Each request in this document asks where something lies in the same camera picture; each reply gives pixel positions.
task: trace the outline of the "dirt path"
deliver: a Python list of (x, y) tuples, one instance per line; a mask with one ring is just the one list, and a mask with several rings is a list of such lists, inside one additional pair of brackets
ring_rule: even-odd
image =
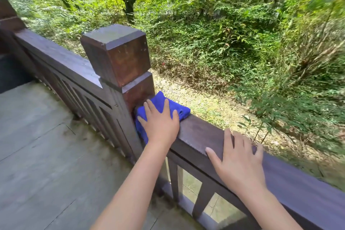
[[(183, 84), (182, 81), (175, 81), (152, 70), (156, 92), (162, 91), (164, 95), (179, 104), (188, 106), (192, 114), (224, 129), (230, 127), (252, 139), (257, 133), (260, 122), (248, 109), (235, 103), (230, 94), (224, 96), (210, 95), (197, 91)], [(247, 128), (240, 128), (239, 123), (244, 123)], [(260, 131), (256, 140), (262, 141), (267, 131)], [(299, 169), (313, 175), (314, 177), (328, 182), (329, 184), (345, 192), (345, 157), (336, 157), (324, 154), (303, 143), (293, 140), (287, 136), (272, 132), (263, 141), (267, 152), (275, 155)]]

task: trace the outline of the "dense vegetation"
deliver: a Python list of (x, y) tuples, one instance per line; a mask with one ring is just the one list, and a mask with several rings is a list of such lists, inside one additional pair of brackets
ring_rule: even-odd
[(230, 89), (259, 129), (345, 153), (345, 0), (10, 1), (28, 27), (81, 55), (83, 32), (134, 24), (161, 73)]

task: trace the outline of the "finger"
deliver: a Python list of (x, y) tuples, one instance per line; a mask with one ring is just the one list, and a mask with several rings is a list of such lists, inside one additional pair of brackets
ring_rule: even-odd
[(247, 136), (244, 136), (244, 135), (243, 135), (243, 145), (244, 145), (244, 151), (247, 154), (252, 155), (253, 154), (252, 140), (250, 138), (248, 138)]
[(151, 113), (151, 110), (150, 110), (149, 105), (147, 104), (147, 102), (144, 102), (144, 108), (145, 108), (145, 113), (146, 113), (146, 119), (149, 120), (149, 118), (151, 117), (152, 113)]
[(138, 121), (141, 123), (142, 127), (145, 128), (147, 122), (143, 118), (141, 118), (141, 116), (138, 116)]
[(234, 145), (229, 128), (224, 130), (223, 160), (234, 151)]
[(176, 109), (172, 112), (172, 120), (173, 120), (174, 122), (179, 122), (179, 121), (180, 121), (180, 118), (179, 118), (179, 116), (178, 116), (178, 112), (177, 112)]
[(170, 115), (169, 100), (167, 98), (164, 100), (163, 114)]
[(260, 163), (262, 163), (262, 159), (264, 158), (264, 147), (261, 143), (258, 143), (256, 152), (255, 152), (255, 157)]
[(236, 131), (233, 131), (233, 135), (235, 137), (235, 145), (234, 145), (235, 152), (244, 152), (243, 135)]
[(150, 111), (151, 111), (151, 114), (155, 114), (155, 113), (159, 113), (157, 108), (154, 106), (154, 104), (152, 103), (151, 100), (147, 100), (147, 104), (149, 105), (149, 108), (150, 108)]
[(220, 169), (220, 166), (222, 165), (222, 161), (219, 159), (219, 157), (213, 151), (213, 149), (210, 149), (209, 147), (206, 147), (206, 153), (207, 153), (208, 158), (210, 159), (213, 167), (215, 168), (216, 172), (218, 172), (219, 169)]

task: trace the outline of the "blue towel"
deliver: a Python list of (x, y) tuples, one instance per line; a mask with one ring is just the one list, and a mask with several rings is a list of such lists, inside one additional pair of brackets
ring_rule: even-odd
[[(152, 103), (157, 108), (157, 110), (162, 113), (164, 108), (164, 100), (166, 97), (163, 95), (162, 91), (159, 91), (157, 95), (155, 95), (153, 98), (151, 98)], [(178, 112), (178, 116), (180, 118), (180, 121), (185, 119), (190, 114), (190, 109), (188, 107), (182, 106), (170, 99), (169, 100), (169, 107), (170, 107), (170, 116), (173, 118), (173, 111), (176, 109)], [(144, 128), (142, 127), (141, 123), (138, 120), (138, 116), (142, 117), (145, 121), (146, 119), (146, 113), (144, 106), (141, 106), (137, 110), (136, 118), (135, 118), (135, 127), (137, 128), (137, 131), (141, 135), (141, 137), (144, 139), (145, 144), (148, 142), (148, 138), (146, 135), (146, 132)]]

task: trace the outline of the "brown railing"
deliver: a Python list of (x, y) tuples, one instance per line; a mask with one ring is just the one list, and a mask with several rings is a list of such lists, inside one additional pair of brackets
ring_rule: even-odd
[[(90, 61), (25, 27), (7, 0), (0, 0), (0, 38), (37, 79), (49, 86), (131, 163), (143, 144), (134, 126), (136, 106), (155, 95), (145, 33), (112, 25), (84, 34)], [(253, 216), (217, 176), (205, 148), (222, 157), (223, 131), (190, 115), (181, 122), (156, 190), (170, 196), (206, 229), (219, 225), (203, 211), (218, 193), (246, 216), (223, 229), (260, 229)], [(269, 155), (263, 166), (267, 186), (303, 229), (345, 229), (345, 193)], [(196, 203), (182, 193), (183, 169), (202, 182)]]

